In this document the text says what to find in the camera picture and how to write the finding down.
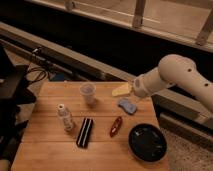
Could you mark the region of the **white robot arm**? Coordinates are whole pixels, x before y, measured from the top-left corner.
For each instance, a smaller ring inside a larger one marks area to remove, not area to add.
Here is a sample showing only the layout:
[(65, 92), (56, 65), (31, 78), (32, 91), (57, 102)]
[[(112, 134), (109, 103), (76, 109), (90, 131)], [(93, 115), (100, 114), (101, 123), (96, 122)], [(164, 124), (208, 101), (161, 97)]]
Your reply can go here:
[(112, 96), (133, 93), (139, 98), (145, 98), (172, 86), (193, 95), (213, 113), (213, 83), (198, 72), (192, 59), (177, 54), (166, 55), (157, 67), (113, 89)]

